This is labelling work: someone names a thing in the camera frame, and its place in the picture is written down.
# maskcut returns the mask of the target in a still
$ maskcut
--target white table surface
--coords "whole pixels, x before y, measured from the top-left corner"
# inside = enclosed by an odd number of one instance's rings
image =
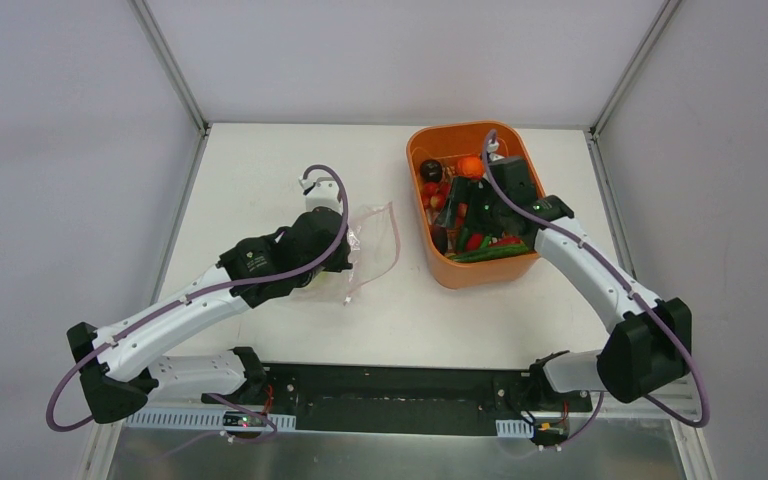
[[[161,298],[245,237],[304,211],[297,183],[323,163],[351,206],[393,202],[402,239],[393,270],[347,306],[278,299],[224,320],[174,355],[251,346],[262,361],[453,368],[524,368],[559,350],[602,348],[602,323],[575,288],[540,260],[514,282],[462,290],[428,271],[411,202],[405,145],[418,127],[216,124],[178,233]],[[547,193],[575,211],[614,257],[584,133],[519,130]]]

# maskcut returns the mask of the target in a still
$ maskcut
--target red wire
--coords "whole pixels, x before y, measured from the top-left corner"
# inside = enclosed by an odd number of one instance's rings
[[[274,390],[272,390],[272,385],[267,385],[264,390],[266,391],[266,401],[263,402],[263,410],[260,412],[261,415],[269,413],[269,409],[272,408],[272,395],[274,393]]]
[[[561,413],[561,419],[558,420],[557,422],[552,423],[552,425],[560,425],[565,421],[567,421],[568,418],[569,418],[569,403],[564,401],[564,409]]]

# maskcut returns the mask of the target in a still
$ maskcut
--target gray floor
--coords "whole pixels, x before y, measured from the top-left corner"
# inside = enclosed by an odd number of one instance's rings
[[[258,445],[228,445],[209,436],[146,461],[200,433],[125,428],[109,478],[685,478],[666,420],[599,420],[560,454],[536,452],[520,439],[288,433]]]

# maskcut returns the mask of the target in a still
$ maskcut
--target clear plastic bag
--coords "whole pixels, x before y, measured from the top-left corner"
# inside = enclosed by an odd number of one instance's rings
[[[352,269],[322,272],[305,288],[294,290],[291,299],[346,305],[357,298],[361,287],[389,272],[399,260],[402,247],[393,203],[354,209],[346,238],[351,247]]]

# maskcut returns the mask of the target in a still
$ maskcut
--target orange tray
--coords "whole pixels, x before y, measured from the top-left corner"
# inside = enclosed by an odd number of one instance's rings
[[[429,127],[416,132],[408,141],[408,167],[414,183],[414,194],[417,218],[422,232],[425,257],[428,268],[434,279],[446,288],[464,288],[486,283],[508,282],[516,280],[528,271],[540,256],[536,252],[526,253],[516,257],[500,258],[477,263],[456,263],[434,248],[431,242],[431,232],[425,210],[422,208],[420,191],[422,178],[419,176],[419,165],[433,158],[439,160],[448,169],[461,157],[479,155],[481,144],[490,129],[498,132],[500,155],[521,155],[528,162],[531,177],[537,184],[537,194],[540,198],[546,196],[543,185],[537,176],[537,171],[531,163],[531,157],[522,143],[519,134],[513,128],[499,122],[482,121]]]

